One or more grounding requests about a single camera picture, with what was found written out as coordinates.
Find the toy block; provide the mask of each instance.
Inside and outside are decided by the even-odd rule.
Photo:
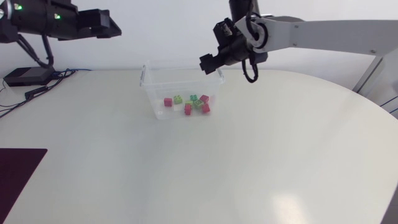
[[[180,95],[174,97],[174,104],[182,103],[182,97]]]
[[[201,107],[201,110],[203,113],[209,113],[210,112],[210,107],[209,104],[205,104]]]
[[[204,105],[204,103],[201,100],[196,100],[195,102],[193,102],[193,106],[196,109],[200,109],[203,105]]]
[[[189,97],[192,101],[196,101],[196,100],[198,100],[198,97],[196,96],[196,95],[190,95],[190,97]]]
[[[191,110],[192,106],[191,105],[185,105],[185,110]]]
[[[191,112],[192,112],[192,106],[191,106],[191,105],[189,105],[189,104],[185,105],[185,109],[184,109],[184,111],[185,111],[185,115],[191,115]]]
[[[204,103],[208,103],[209,102],[209,97],[208,96],[206,96],[206,95],[202,95],[201,97],[200,97],[200,99],[199,100],[202,100],[202,102],[204,102]]]
[[[172,106],[172,105],[173,105],[173,99],[164,98],[164,106]]]

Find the transparent container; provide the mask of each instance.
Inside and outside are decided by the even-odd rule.
[[[199,64],[199,60],[153,60],[145,63],[140,86],[147,92],[157,119],[211,116],[224,75],[220,69],[206,75]],[[176,105],[173,101],[171,107],[164,105],[164,98],[173,99],[177,95],[182,97],[181,104]],[[185,102],[191,95],[198,99],[202,95],[209,96],[210,112],[203,113],[192,106],[191,115],[185,115]]]

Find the black cable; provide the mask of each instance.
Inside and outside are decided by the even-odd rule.
[[[398,96],[396,96],[396,97],[394,97],[393,99],[391,99],[391,100],[389,100],[389,101],[387,101],[387,102],[383,103],[383,104],[382,104],[382,105],[380,105],[380,106],[384,106],[384,105],[386,105],[386,104],[390,103],[391,101],[393,101],[393,100],[394,100],[394,99],[396,99],[396,98],[398,98]]]
[[[393,111],[391,111],[391,112],[390,112],[390,114],[392,114],[393,112],[395,112],[395,111],[397,111],[397,110],[398,110],[398,108],[397,108],[397,109],[395,109],[395,110],[393,110]]]
[[[2,89],[0,90],[0,93],[3,91],[3,90],[5,90],[6,89],[6,86],[4,85],[4,79],[2,80]]]
[[[251,15],[253,14],[253,7],[254,7],[253,0],[251,0],[249,3],[248,13],[246,14],[246,27],[248,28],[248,31],[252,35],[252,37],[255,40],[259,40],[259,38],[260,38],[259,34],[254,31],[254,29],[251,25]]]
[[[257,68],[257,65],[252,65],[252,68],[253,68],[253,72],[254,72],[253,79],[249,77],[248,71],[246,71],[246,61],[245,60],[242,61],[243,75],[246,77],[246,79],[249,81],[249,83],[254,83],[259,78],[259,70]]]
[[[0,115],[0,119],[3,118],[5,115],[11,113],[11,111],[13,111],[13,110],[19,108],[20,106],[23,106],[24,104],[26,104],[26,103],[29,102],[30,100],[33,100],[34,98],[37,98],[37,97],[39,97],[39,96],[41,96],[41,95],[43,95],[43,94],[46,94],[46,93],[49,92],[51,89],[53,89],[54,87],[56,87],[59,83],[61,83],[62,80],[64,80],[65,78],[68,78],[70,75],[73,75],[75,72],[76,72],[76,70],[69,70],[69,69],[67,69],[67,70],[65,71],[65,73],[63,74],[63,76],[62,76],[60,79],[57,80],[57,82],[55,82],[52,86],[49,86],[48,90],[46,90],[46,91],[44,91],[44,92],[42,92],[42,93],[39,93],[38,95],[33,96],[31,99],[24,100],[24,101],[22,101],[22,102],[20,102],[20,103],[17,103],[13,108],[8,108],[8,109],[1,110],[0,112],[3,112],[3,111],[7,111],[7,112],[5,112],[4,114]]]
[[[47,53],[47,59],[49,60],[48,63],[44,63],[42,62],[35,50],[32,48],[32,46],[30,46],[30,44],[28,43],[28,41],[20,34],[18,34],[18,41],[17,43],[19,44],[20,47],[22,47],[22,49],[24,49],[26,51],[26,53],[33,59],[35,60],[41,67],[43,68],[50,68],[53,64],[54,64],[54,57],[52,55],[52,51],[51,51],[51,47],[49,44],[49,40],[47,38],[47,36],[45,34],[42,35],[42,40],[43,40],[43,44],[44,44],[44,49]]]

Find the red block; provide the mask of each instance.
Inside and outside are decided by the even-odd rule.
[[[185,115],[191,115],[191,112],[192,112],[192,106],[185,105]]]
[[[209,113],[210,112],[210,107],[208,104],[205,104],[201,107],[201,110],[203,113]]]
[[[208,103],[209,102],[209,97],[206,96],[206,95],[202,95],[199,100],[202,100],[202,102],[204,102],[204,103]]]
[[[164,98],[164,106],[172,106],[172,105],[173,105],[173,99]]]

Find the white wall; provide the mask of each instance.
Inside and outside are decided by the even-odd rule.
[[[139,68],[148,59],[200,57],[217,53],[214,25],[230,17],[228,0],[72,0],[79,10],[109,9],[123,35],[113,39],[50,41],[55,68]],[[261,13],[311,20],[398,19],[391,0],[259,0]],[[41,58],[39,36],[25,35]],[[35,63],[15,43],[1,46],[0,77]],[[372,57],[319,50],[285,49],[269,54],[261,68],[291,70],[352,88]]]

